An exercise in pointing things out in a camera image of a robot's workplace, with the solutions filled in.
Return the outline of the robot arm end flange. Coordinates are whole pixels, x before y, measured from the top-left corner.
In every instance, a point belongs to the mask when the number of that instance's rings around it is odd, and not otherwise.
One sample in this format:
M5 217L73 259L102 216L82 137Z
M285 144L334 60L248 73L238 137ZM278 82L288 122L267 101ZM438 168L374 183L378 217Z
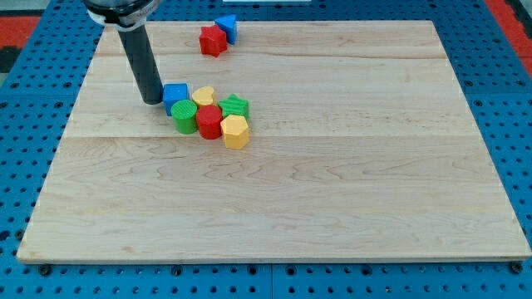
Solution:
M112 25L122 32L130 32L145 24L147 17L162 0L82 0L89 17L96 23Z

